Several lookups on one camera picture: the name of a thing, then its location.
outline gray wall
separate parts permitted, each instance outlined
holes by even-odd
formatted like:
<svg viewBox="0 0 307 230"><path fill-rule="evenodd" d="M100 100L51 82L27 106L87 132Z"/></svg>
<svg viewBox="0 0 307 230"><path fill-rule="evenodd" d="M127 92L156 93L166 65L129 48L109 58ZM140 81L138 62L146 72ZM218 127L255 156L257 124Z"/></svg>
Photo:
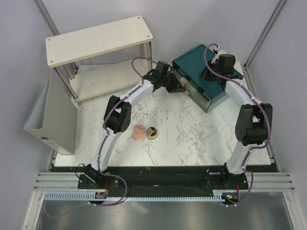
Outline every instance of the gray wall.
<svg viewBox="0 0 307 230"><path fill-rule="evenodd" d="M307 214L307 1L288 1L250 72L256 94L273 105L277 163L290 172Z"/></svg>
<svg viewBox="0 0 307 230"><path fill-rule="evenodd" d="M51 69L51 36L32 0L0 3L0 229L20 229L49 148L24 131L24 123Z"/></svg>
<svg viewBox="0 0 307 230"><path fill-rule="evenodd" d="M154 60L171 61L201 43L214 42L234 54L237 60L245 61L278 0L43 2L61 34L142 15L154 37ZM139 55L136 47L103 55L87 63L114 63Z"/></svg>

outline shelf leg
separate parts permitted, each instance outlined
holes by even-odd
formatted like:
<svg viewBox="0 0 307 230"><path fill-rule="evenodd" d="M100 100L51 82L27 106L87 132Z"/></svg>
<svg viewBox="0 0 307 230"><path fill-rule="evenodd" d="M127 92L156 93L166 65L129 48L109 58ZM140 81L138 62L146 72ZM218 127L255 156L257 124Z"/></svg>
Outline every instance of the shelf leg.
<svg viewBox="0 0 307 230"><path fill-rule="evenodd" d="M64 74L61 71L61 69L59 68L59 66L54 67L53 69L58 73L59 77L62 79L64 85L66 86L68 91L71 93L72 98L74 100L77 100L78 99L78 95L76 94L76 92L71 87L71 84L69 83L68 79L64 76Z"/></svg>
<svg viewBox="0 0 307 230"><path fill-rule="evenodd" d="M147 42L146 43L146 49L147 49L147 57L152 60L153 56L152 56L152 42ZM153 69L153 63L151 61L148 61L148 70L152 70Z"/></svg>
<svg viewBox="0 0 307 230"><path fill-rule="evenodd" d="M71 69L67 65L64 65L64 68L68 72L70 79L75 79L75 75L73 74Z"/></svg>
<svg viewBox="0 0 307 230"><path fill-rule="evenodd" d="M140 44L140 53L141 57L144 58L145 57L144 44Z"/></svg>

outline shelf board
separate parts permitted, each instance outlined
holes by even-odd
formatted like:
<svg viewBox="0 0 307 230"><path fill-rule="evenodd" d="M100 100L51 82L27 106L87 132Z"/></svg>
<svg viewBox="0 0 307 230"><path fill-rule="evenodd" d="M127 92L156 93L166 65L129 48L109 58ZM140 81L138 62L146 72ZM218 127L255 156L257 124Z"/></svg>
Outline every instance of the shelf board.
<svg viewBox="0 0 307 230"><path fill-rule="evenodd" d="M50 67L56 67L152 39L142 16L136 16L47 38L47 62Z"/></svg>
<svg viewBox="0 0 307 230"><path fill-rule="evenodd" d="M148 72L147 60L137 59L134 61L134 66L141 75ZM134 86L140 80L139 75L132 69L131 60L128 60L113 65L101 65L100 68L77 74L75 79L70 80L70 83L79 96L76 102L81 102Z"/></svg>

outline gray floor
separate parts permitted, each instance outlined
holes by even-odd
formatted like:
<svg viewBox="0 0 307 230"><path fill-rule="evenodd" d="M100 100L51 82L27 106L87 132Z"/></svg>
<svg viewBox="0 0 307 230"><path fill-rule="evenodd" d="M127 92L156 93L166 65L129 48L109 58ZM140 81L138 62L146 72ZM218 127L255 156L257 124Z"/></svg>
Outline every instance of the gray floor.
<svg viewBox="0 0 307 230"><path fill-rule="evenodd" d="M45 201L51 215L83 202ZM240 206L209 202L124 202L84 206L61 218L41 214L44 230L292 230L282 194L251 194Z"/></svg>

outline marble tabletop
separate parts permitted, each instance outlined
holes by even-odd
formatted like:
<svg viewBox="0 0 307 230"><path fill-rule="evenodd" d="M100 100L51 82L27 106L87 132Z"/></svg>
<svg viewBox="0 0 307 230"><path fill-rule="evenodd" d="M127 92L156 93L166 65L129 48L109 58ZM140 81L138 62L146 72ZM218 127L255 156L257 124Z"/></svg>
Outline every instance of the marble tabletop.
<svg viewBox="0 0 307 230"><path fill-rule="evenodd" d="M121 96L128 90L130 88L89 99L78 107L76 152L74 155L57 154L55 166L91 162L105 133L102 124L109 97ZM222 165L236 145L238 113L239 108L231 98L205 113L185 93L169 94L160 88L132 108L131 124L116 143L109 165ZM137 124L155 127L158 137L133 140L133 127ZM266 149L254 150L248 162L270 163Z"/></svg>

